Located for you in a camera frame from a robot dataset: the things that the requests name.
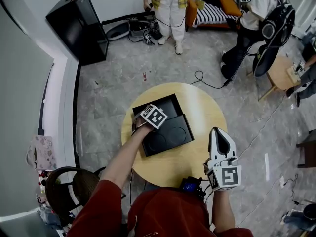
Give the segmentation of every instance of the orange pillow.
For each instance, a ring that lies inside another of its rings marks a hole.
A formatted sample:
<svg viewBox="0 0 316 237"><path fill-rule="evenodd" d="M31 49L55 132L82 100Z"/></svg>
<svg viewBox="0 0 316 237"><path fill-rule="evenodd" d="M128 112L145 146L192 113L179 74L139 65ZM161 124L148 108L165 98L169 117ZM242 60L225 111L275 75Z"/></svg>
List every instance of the orange pillow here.
<svg viewBox="0 0 316 237"><path fill-rule="evenodd" d="M234 0L219 0L222 4L223 11L227 15L232 15L236 17L241 16L241 11L239 10L237 4L234 2Z"/></svg>

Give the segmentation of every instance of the wicker chair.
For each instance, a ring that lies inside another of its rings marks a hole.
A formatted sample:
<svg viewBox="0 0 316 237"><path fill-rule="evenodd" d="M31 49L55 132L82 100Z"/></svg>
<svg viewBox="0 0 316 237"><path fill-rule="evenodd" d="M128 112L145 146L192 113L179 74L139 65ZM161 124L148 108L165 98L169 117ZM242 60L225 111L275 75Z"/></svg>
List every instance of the wicker chair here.
<svg viewBox="0 0 316 237"><path fill-rule="evenodd" d="M74 221L74 218L69 216L71 210L79 207L80 205L85 206L87 204L99 182L99 173L103 169L105 169L105 167L92 173L81 168L62 167L56 169L50 174L45 186L46 197L51 208L59 216L63 226ZM71 171L76 171L71 183L56 183L56 180L60 175ZM79 201L79 204L75 204L71 198L68 188L69 185L73 186L73 191Z"/></svg>

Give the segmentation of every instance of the black shoe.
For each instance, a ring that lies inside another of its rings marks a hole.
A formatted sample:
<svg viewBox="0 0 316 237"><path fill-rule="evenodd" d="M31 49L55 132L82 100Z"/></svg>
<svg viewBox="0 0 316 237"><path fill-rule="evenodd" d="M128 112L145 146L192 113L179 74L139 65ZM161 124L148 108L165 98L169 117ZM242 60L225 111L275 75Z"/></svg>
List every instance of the black shoe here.
<svg viewBox="0 0 316 237"><path fill-rule="evenodd" d="M292 94L293 94L293 92L294 92L294 89L293 88L289 88L287 91L286 91L286 96L287 97L290 97Z"/></svg>
<svg viewBox="0 0 316 237"><path fill-rule="evenodd" d="M296 107L300 107L300 102L301 102L300 94L299 94L299 93L296 93L296 94L295 94L295 104L296 104Z"/></svg>

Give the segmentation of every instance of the white t-shirt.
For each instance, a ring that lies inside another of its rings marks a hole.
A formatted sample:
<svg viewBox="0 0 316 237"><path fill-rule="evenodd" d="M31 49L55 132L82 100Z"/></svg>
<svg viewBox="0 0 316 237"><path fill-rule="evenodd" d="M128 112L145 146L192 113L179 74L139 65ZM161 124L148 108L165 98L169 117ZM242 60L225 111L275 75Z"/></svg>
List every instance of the white t-shirt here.
<svg viewBox="0 0 316 237"><path fill-rule="evenodd" d="M252 11L262 18L266 18L277 6L278 0L251 0L250 6ZM243 14L240 19L241 24L250 30L259 29L259 18L252 12Z"/></svg>

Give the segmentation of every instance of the black case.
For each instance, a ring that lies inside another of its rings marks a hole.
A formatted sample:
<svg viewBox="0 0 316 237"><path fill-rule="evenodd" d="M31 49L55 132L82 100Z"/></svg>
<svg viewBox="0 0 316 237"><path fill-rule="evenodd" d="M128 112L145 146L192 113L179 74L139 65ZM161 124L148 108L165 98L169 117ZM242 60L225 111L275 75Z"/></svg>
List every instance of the black case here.
<svg viewBox="0 0 316 237"><path fill-rule="evenodd" d="M91 0L60 0L46 19L81 65L106 59L109 41Z"/></svg>
<svg viewBox="0 0 316 237"><path fill-rule="evenodd" d="M155 155L194 140L189 123L175 94L133 108L134 115L142 112L149 104L163 109L168 118L159 130L150 132L143 140L146 156Z"/></svg>

